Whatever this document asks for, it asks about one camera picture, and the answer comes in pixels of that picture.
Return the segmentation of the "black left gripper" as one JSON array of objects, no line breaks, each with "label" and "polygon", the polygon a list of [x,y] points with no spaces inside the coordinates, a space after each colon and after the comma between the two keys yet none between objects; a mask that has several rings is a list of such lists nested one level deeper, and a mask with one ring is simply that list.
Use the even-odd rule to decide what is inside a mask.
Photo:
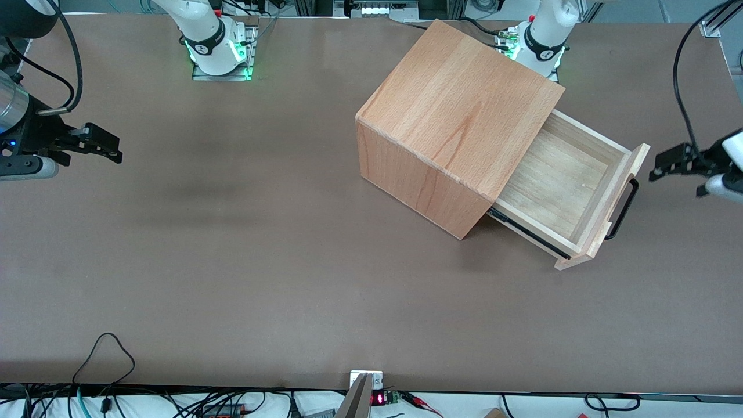
[{"label": "black left gripper", "polygon": [[669,175],[698,174],[708,180],[696,188],[696,196],[741,197],[741,169],[741,138],[720,138],[707,150],[700,150],[693,139],[692,145],[680,143],[657,154],[655,167],[648,174],[648,180],[656,182]]}]

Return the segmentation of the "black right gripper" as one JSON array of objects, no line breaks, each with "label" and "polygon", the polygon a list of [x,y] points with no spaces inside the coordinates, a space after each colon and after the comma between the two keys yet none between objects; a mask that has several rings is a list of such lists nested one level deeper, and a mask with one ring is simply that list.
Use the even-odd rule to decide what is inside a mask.
[{"label": "black right gripper", "polygon": [[[119,152],[120,139],[111,132],[86,122],[79,129],[67,125],[61,116],[38,116],[37,111],[47,110],[49,106],[37,98],[30,97],[24,118],[15,127],[1,135],[2,151],[12,154],[37,154],[51,158],[56,164],[69,167],[70,153],[95,154],[122,164],[123,154]],[[76,149],[67,145],[72,137]]]}]

